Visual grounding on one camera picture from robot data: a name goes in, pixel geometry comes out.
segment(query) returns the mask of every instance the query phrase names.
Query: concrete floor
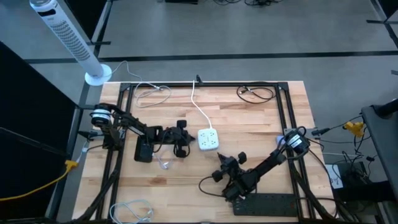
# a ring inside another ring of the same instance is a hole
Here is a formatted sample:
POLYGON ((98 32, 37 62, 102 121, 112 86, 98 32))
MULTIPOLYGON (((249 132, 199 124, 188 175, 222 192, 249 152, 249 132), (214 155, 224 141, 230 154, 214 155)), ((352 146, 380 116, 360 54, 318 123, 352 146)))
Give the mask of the concrete floor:
MULTIPOLYGON (((265 8, 243 2, 219 6, 169 4, 155 0, 115 1, 99 57, 347 52, 397 50, 366 0, 285 0, 265 8)), ((71 58, 62 44, 29 7, 27 0, 0 0, 0 39, 24 59, 71 58)), ((192 80, 303 80, 318 127, 340 124, 371 104, 398 95, 398 56, 268 58, 130 62, 145 81, 192 80)), ((116 68, 119 62, 107 63, 116 68)), ((72 100, 83 88, 83 69, 77 63, 32 65, 72 100)), ((111 81, 136 80, 120 68, 111 81)), ((98 102, 101 88, 90 88, 88 103, 98 102)), ((89 122, 82 127, 90 128, 89 122)), ((352 141, 344 130, 325 134, 332 141, 352 141)), ((76 147, 75 157, 80 153, 76 147)), ((353 154, 351 144, 325 144, 325 152, 353 154)), ((371 140, 364 155, 376 154, 371 140)), ((325 155, 326 162, 341 156, 325 155)), ((379 160, 372 164, 373 181, 386 180, 379 160)), ((60 220, 69 220, 81 170, 70 174, 60 220)))

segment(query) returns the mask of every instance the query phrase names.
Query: white tower fan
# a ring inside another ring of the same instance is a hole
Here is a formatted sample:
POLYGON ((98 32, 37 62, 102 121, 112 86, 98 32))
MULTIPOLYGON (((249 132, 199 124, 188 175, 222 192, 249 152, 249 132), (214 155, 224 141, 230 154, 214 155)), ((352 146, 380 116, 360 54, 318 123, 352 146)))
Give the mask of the white tower fan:
POLYGON ((111 68, 100 64, 57 0, 30 0, 30 6, 85 69, 89 85, 100 86, 111 78, 111 68))

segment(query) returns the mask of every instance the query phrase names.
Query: cable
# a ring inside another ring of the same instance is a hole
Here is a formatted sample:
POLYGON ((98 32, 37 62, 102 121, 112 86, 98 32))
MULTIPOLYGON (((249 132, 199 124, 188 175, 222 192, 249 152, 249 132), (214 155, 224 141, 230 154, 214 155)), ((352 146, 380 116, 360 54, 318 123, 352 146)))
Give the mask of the cable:
MULTIPOLYGON (((191 153, 191 147, 189 146, 188 140, 187 140, 182 134, 180 134, 180 133, 176 133, 176 134, 180 135, 181 138, 184 139, 185 143, 187 144, 187 146, 188 146, 188 153, 185 155, 185 157, 189 156, 189 154, 191 153)), ((174 144, 174 148, 173 148, 173 153, 174 153, 175 156, 177 156, 177 150, 178 150, 178 146, 177 146, 177 142, 176 142, 176 143, 174 144)))
POLYGON ((63 174, 62 174, 60 177, 58 177, 57 179, 55 179, 55 180, 53 180, 53 181, 51 181, 51 182, 49 182, 49 183, 47 183, 47 184, 45 184, 45 185, 43 185, 43 186, 41 186, 41 187, 38 187, 38 188, 36 188, 36 189, 34 189, 34 190, 31 190, 30 192, 27 192, 26 194, 22 194, 22 195, 18 195, 18 196, 13 196, 13 197, 0 198, 0 202, 7 201, 7 200, 14 200, 14 199, 22 198, 22 197, 26 197, 26 196, 28 196, 28 195, 31 195, 31 194, 33 194, 33 193, 35 193, 35 192, 38 192, 38 191, 40 191, 40 190, 46 188, 46 187, 48 187, 48 186, 51 186, 51 185, 53 185, 54 183, 57 183, 59 180, 63 179, 63 178, 72 170, 72 168, 74 168, 74 167, 77 166, 78 163, 75 162, 75 161, 67 160, 67 161, 65 161, 65 164, 67 165, 67 168, 66 168, 65 173, 63 173, 63 174))
POLYGON ((152 217, 154 216, 154 211, 151 207, 151 205, 149 204, 149 202, 147 200, 132 200, 130 202, 119 202, 119 203, 115 203, 114 205, 112 205, 109 208, 109 216, 112 218, 112 220, 117 223, 117 224, 137 224, 140 222, 150 222, 152 220, 152 217), (149 209, 149 211, 145 214, 145 216, 140 217, 138 216, 133 210, 132 208, 129 206, 129 204, 132 203, 138 203, 138 202, 142 202, 145 205, 147 205, 147 208, 149 209), (138 219, 138 221, 136 222, 131 222, 131 223, 125 223, 125 222, 121 222, 118 218, 118 216, 116 215, 116 209, 119 206, 125 206, 128 210, 130 210, 130 212, 138 219))
POLYGON ((112 75, 113 73, 115 73, 115 72, 118 70, 118 68, 120 67, 120 65, 122 65, 124 62, 125 62, 126 65, 127 65, 127 72, 128 72, 128 74, 130 74, 130 75, 132 75, 132 76, 135 76, 135 77, 139 78, 140 81, 142 82, 142 77, 141 77, 141 76, 136 75, 136 74, 130 72, 129 63, 128 63, 127 61, 125 61, 125 60, 122 61, 122 62, 120 62, 120 64, 112 71, 112 73, 111 73, 110 75, 112 75))
POLYGON ((164 85, 162 85, 162 86, 156 86, 156 85, 153 85, 153 84, 151 84, 151 83, 149 83, 149 82, 140 82, 140 83, 138 83, 138 84, 136 85, 136 87, 135 87, 135 89, 134 89, 134 96, 136 97, 136 100, 135 100, 134 104, 135 104, 137 107, 139 107, 139 108, 146 108, 146 107, 150 107, 150 106, 159 105, 159 104, 165 102, 168 98, 170 98, 171 94, 172 94, 172 90, 171 90, 170 87, 168 87, 168 86, 164 86, 164 85), (148 85, 154 87, 154 89, 153 89, 153 90, 146 90, 146 91, 143 91, 142 93, 140 93, 140 94, 137 95, 137 89, 138 89, 139 85, 141 85, 141 84, 148 84, 148 85), (147 96, 149 96, 149 95, 151 95, 151 94, 153 94, 153 93, 155 93, 155 92, 157 92, 157 91, 163 91, 163 90, 168 90, 168 91, 169 91, 169 94, 168 94, 162 101, 157 102, 157 103, 152 103, 152 104, 149 104, 149 105, 145 105, 145 106, 138 105, 139 99, 144 98, 144 97, 147 97, 147 96))
POLYGON ((209 122, 210 129, 213 129, 211 126, 211 121, 209 117, 199 108, 199 106, 193 101, 193 93, 195 92, 195 81, 192 81, 192 94, 191 94, 191 102, 199 109, 199 111, 207 118, 207 121, 209 122))
POLYGON ((371 176, 371 163, 373 162, 374 160, 372 160, 372 161, 369 161, 369 163, 368 163, 368 178, 370 178, 370 176, 371 176))
POLYGON ((308 152, 308 150, 306 150, 306 151, 300 153, 300 154, 297 155, 297 156, 287 157, 286 159, 297 160, 297 159, 300 159, 300 158, 302 158, 303 156, 305 156, 307 152, 308 152))
POLYGON ((350 157, 356 157, 357 155, 351 155, 351 154, 341 154, 341 153, 332 153, 332 152, 324 152, 322 153, 323 155, 331 155, 331 156, 350 156, 350 157))
POLYGON ((159 147, 157 148, 157 150, 154 150, 154 153, 159 152, 159 150, 162 148, 163 143, 164 143, 164 138, 166 137, 166 134, 170 131, 169 128, 167 128, 166 130, 164 130, 163 136, 162 136, 162 140, 160 140, 160 144, 159 147))
POLYGON ((279 3, 283 0, 252 0, 251 3, 248 0, 244 0, 244 3, 248 6, 270 6, 271 3, 279 3))
POLYGON ((210 176, 210 177, 205 177, 205 178, 203 178, 203 179, 199 182, 199 184, 198 184, 199 190, 200 190, 202 193, 204 193, 204 194, 211 195, 211 196, 216 196, 216 197, 222 197, 222 198, 223 198, 224 196, 222 196, 222 195, 217 195, 217 194, 212 194, 212 193, 209 193, 209 192, 205 192, 205 191, 202 190, 202 188, 200 187, 201 183, 202 183, 204 180, 210 179, 210 178, 212 178, 212 177, 211 177, 211 176, 210 176))
MULTIPOLYGON (((309 198, 305 198, 305 197, 300 197, 300 198, 298 198, 299 200, 309 200, 309 198)), ((317 200, 331 200, 331 201, 334 201, 335 202, 335 204, 336 204, 336 211, 335 211, 335 215, 333 216, 333 218, 336 218, 337 217, 337 214, 338 214, 338 206, 337 206, 337 202, 341 202, 341 201, 339 201, 339 200, 336 200, 336 199, 333 199, 333 198, 326 198, 326 197, 317 197, 316 198, 317 200)))
POLYGON ((241 0, 213 0, 214 3, 220 6, 226 6, 228 4, 234 4, 240 2, 241 0))
POLYGON ((341 126, 343 126, 344 124, 346 124, 347 122, 352 121, 352 120, 354 120, 354 119, 356 119, 356 118, 360 118, 360 117, 362 117, 362 115, 359 115, 359 116, 356 116, 356 117, 354 117, 354 118, 351 118, 351 119, 349 119, 348 121, 344 122, 343 124, 339 124, 339 125, 337 125, 337 126, 334 126, 334 127, 330 128, 330 130, 335 129, 335 128, 338 128, 338 127, 341 127, 341 126))
MULTIPOLYGON (((366 129, 367 129, 368 127, 365 127, 364 129, 363 129, 363 135, 362 135, 362 138, 361 138, 361 140, 360 140, 360 142, 359 142, 359 145, 358 145, 358 147, 356 147, 356 149, 355 149, 355 154, 362 154, 360 151, 359 151, 359 148, 362 146, 362 142, 363 142, 363 139, 364 139, 364 137, 365 137, 365 132, 366 132, 366 129)), ((354 136, 354 146, 356 146, 356 136, 354 136)))
MULTIPOLYGON (((363 141, 367 140, 371 138, 371 136, 368 136, 366 138, 363 139, 363 141)), ((324 140, 324 139, 320 139, 319 141, 323 141, 323 142, 328 142, 328 143, 335 143, 335 144, 352 144, 352 141, 344 141, 344 142, 336 142, 336 141, 329 141, 329 140, 324 140)))
POLYGON ((98 148, 98 147, 101 147, 102 145, 99 145, 99 146, 93 146, 93 147, 89 147, 87 150, 86 150, 86 152, 88 152, 88 151, 90 151, 90 150, 92 150, 92 149, 95 149, 95 148, 98 148))
MULTIPOLYGON (((328 169, 326 168, 326 166, 324 165, 324 163, 319 159, 319 157, 318 157, 311 149, 309 149, 309 151, 310 151, 310 152, 312 153, 312 155, 317 159, 317 161, 322 165, 323 169, 325 170, 326 174, 328 175, 329 183, 330 183, 330 185, 332 186, 331 178, 330 178, 328 169)), ((339 175, 337 174, 337 172, 335 171, 335 164, 338 163, 338 162, 342 162, 342 161, 337 161, 337 162, 335 162, 334 164, 332 164, 331 168, 333 169, 333 172, 336 174, 336 176, 341 180, 340 176, 339 176, 339 175)), ((353 214, 348 210, 348 208, 345 206, 345 204, 344 204, 342 201, 335 200, 335 199, 331 199, 331 198, 317 198, 317 199, 321 199, 321 200, 333 200, 333 201, 336 203, 336 209, 338 208, 337 202, 339 202, 339 204, 342 205, 342 206, 345 208, 345 210, 351 215, 351 217, 356 217, 355 215, 353 215, 353 214)))
POLYGON ((153 152, 152 156, 155 157, 158 162, 159 162, 159 166, 160 168, 162 168, 163 170, 167 170, 170 168, 170 166, 173 164, 173 159, 171 159, 169 162, 162 162, 162 156, 163 154, 167 152, 167 150, 163 151, 160 156, 156 156, 156 154, 153 152))
POLYGON ((268 89, 268 88, 266 88, 266 87, 254 87, 254 88, 249 88, 249 87, 247 87, 248 85, 250 85, 250 84, 252 84, 252 83, 247 83, 247 85, 241 85, 241 86, 239 86, 239 87, 236 89, 236 94, 237 94, 237 96, 238 96, 241 100, 243 100, 243 101, 245 101, 245 102, 247 102, 247 103, 261 104, 261 103, 267 103, 268 101, 270 101, 271 99, 273 99, 274 97, 276 97, 276 94, 275 94, 272 90, 270 90, 270 89, 268 89), (262 96, 258 95, 256 92, 254 92, 254 90, 260 90, 260 89, 268 91, 269 93, 271 93, 271 96, 270 96, 270 97, 262 97, 262 96), (258 97, 258 98, 264 100, 264 101, 252 102, 252 101, 249 101, 249 100, 245 100, 241 95, 244 94, 244 93, 247 92, 247 91, 250 92, 250 93, 252 93, 254 96, 256 96, 256 97, 258 97))
POLYGON ((314 140, 311 140, 311 139, 309 139, 309 138, 307 138, 307 140, 309 140, 310 142, 314 142, 315 144, 318 144, 318 145, 320 145, 321 146, 321 151, 323 152, 323 150, 325 149, 325 146, 324 145, 322 145, 321 143, 319 143, 319 142, 316 142, 316 141, 314 141, 314 140))
POLYGON ((135 100, 134 104, 135 104, 137 107, 139 107, 139 108, 146 108, 146 107, 149 107, 149 106, 158 105, 158 104, 163 103, 164 101, 166 101, 166 100, 170 97, 170 95, 172 94, 172 90, 171 90, 168 86, 155 86, 155 85, 153 85, 153 84, 151 84, 151 83, 149 83, 149 82, 144 82, 144 81, 142 80, 142 77, 141 77, 141 76, 136 75, 136 74, 130 72, 129 63, 128 63, 127 61, 125 61, 125 60, 122 61, 122 62, 112 71, 112 73, 111 73, 110 75, 112 75, 113 73, 115 73, 115 72, 119 69, 119 67, 120 67, 124 62, 126 63, 128 74, 130 74, 130 75, 132 75, 132 76, 135 76, 135 77, 137 77, 137 78, 140 79, 140 82, 137 84, 137 86, 136 86, 135 89, 134 89, 134 96, 136 97, 136 100, 135 100), (137 89, 138 89, 139 85, 141 85, 141 84, 148 84, 148 85, 154 87, 155 89, 154 89, 154 90, 146 90, 146 91, 143 91, 142 93, 140 93, 140 94, 137 95, 137 89), (145 105, 145 106, 140 106, 140 105, 138 105, 139 99, 144 98, 144 97, 146 97, 146 96, 149 96, 149 95, 151 95, 151 94, 153 94, 153 93, 155 93, 155 92, 157 92, 157 91, 163 91, 163 90, 165 90, 165 89, 169 90, 169 95, 167 95, 162 101, 160 101, 160 102, 158 102, 158 103, 153 103, 153 104, 145 105))

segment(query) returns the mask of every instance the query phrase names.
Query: electrical outlet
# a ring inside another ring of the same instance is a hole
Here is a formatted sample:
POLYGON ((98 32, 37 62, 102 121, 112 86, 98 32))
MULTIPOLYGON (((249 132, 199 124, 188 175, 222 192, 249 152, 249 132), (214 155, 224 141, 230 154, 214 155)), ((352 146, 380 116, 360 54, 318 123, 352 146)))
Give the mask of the electrical outlet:
POLYGON ((206 128, 198 131, 198 144, 202 151, 215 150, 219 146, 216 129, 206 128))

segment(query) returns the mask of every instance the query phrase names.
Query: wooden table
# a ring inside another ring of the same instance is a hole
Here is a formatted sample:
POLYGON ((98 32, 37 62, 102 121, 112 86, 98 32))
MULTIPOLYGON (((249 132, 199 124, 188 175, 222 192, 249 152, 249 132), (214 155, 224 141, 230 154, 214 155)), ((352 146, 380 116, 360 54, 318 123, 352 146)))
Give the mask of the wooden table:
MULTIPOLYGON (((119 86, 120 83, 104 84, 100 102, 116 104, 119 86)), ((289 82, 289 88, 297 125, 313 128, 313 117, 303 82, 289 82)), ((192 89, 172 88, 172 90, 172 96, 160 105, 148 108, 132 105, 132 115, 149 126, 175 126, 178 119, 186 119, 188 122, 186 129, 196 137, 199 129, 208 128, 208 122, 190 101, 192 89)), ((165 91, 155 93, 142 99, 140 103, 144 105, 158 102, 165 94, 167 94, 165 91)), ((242 165, 243 169, 255 167, 276 148, 275 137, 281 134, 282 129, 275 98, 267 103, 253 105, 236 96, 236 87, 201 87, 195 90, 194 100, 210 117, 213 127, 218 131, 220 139, 218 152, 235 157, 241 151, 247 154, 248 161, 242 165)), ((162 170, 155 159, 149 164, 134 160, 136 140, 137 135, 128 132, 117 201, 148 200, 154 208, 153 222, 294 222, 297 220, 289 217, 237 217, 233 215, 228 202, 201 193, 198 189, 199 181, 220 168, 216 151, 202 152, 198 144, 193 142, 191 154, 187 158, 176 159, 169 170, 162 170)), ((93 142, 91 146, 101 143, 93 142)), ((162 150, 169 150, 170 147, 172 146, 163 146, 162 150)), ((312 144, 311 150, 323 160, 318 145, 312 144)), ((164 155, 165 161, 171 157, 174 155, 169 153, 164 155)), ((320 163, 311 154, 304 158, 312 192, 317 197, 333 198, 328 177, 320 163)), ((100 191, 105 159, 104 149, 97 148, 88 153, 74 218, 86 210, 100 191)), ((212 180, 206 180, 202 187, 208 192, 220 194, 226 181, 214 183, 212 180)), ((264 175, 257 187, 259 193, 291 194, 293 191, 287 162, 264 175)), ((104 204, 104 217, 108 214, 110 191, 104 204)), ((333 214, 335 204, 332 201, 320 202, 333 214)), ((302 203, 304 214, 307 215, 307 206, 305 202, 302 203)), ((138 213, 145 213, 143 208, 136 210, 138 213)), ((123 222, 136 221, 127 209, 120 209, 118 214, 123 222)))

